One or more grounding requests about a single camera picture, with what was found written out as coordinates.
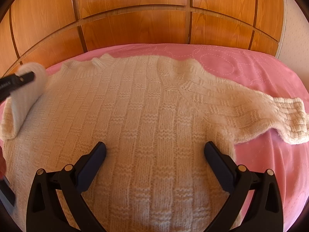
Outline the cream knitted sweater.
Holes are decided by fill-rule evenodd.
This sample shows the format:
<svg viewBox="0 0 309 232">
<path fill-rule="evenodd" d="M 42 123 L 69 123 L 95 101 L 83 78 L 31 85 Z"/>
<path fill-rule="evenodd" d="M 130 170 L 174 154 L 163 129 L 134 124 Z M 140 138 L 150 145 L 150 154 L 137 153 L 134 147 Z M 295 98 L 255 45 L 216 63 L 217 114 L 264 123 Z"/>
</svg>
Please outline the cream knitted sweater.
<svg viewBox="0 0 309 232">
<path fill-rule="evenodd" d="M 234 146 L 269 129 L 295 145 L 308 141 L 300 98 L 271 97 L 216 77 L 193 59 L 158 55 L 68 61 L 6 100 L 1 139 L 6 176 L 16 194 L 13 219 L 26 228 L 36 171 L 61 170 L 98 142 L 106 159 L 85 195 L 108 231 L 203 231 L 228 194 L 204 157 L 212 141 Z"/>
</svg>

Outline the wooden panelled wardrobe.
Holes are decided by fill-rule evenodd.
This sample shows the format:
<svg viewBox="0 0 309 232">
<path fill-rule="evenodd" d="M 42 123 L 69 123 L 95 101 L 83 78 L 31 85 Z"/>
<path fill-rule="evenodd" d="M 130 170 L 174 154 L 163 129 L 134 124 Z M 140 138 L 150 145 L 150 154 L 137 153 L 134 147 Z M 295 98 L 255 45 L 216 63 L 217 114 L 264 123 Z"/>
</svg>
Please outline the wooden panelled wardrobe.
<svg viewBox="0 0 309 232">
<path fill-rule="evenodd" d="M 10 0 L 1 75 L 122 44 L 208 44 L 275 55 L 284 0 Z"/>
</svg>

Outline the pink bedspread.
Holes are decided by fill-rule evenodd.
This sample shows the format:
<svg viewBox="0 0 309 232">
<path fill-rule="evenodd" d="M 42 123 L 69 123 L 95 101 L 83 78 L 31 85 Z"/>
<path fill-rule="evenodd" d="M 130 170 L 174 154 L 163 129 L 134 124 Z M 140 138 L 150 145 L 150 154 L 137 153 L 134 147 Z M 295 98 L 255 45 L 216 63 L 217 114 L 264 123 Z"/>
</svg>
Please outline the pink bedspread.
<svg viewBox="0 0 309 232">
<path fill-rule="evenodd" d="M 300 98 L 308 114 L 308 92 L 299 77 L 271 55 L 237 48 L 182 44 L 129 44 L 90 51 L 50 68 L 51 75 L 74 60 L 90 61 L 108 54 L 114 58 L 158 55 L 196 60 L 206 72 L 271 97 Z M 308 199 L 308 141 L 286 143 L 274 128 L 234 146 L 237 163 L 263 172 L 274 170 L 283 203 L 283 226 L 289 229 Z"/>
</svg>

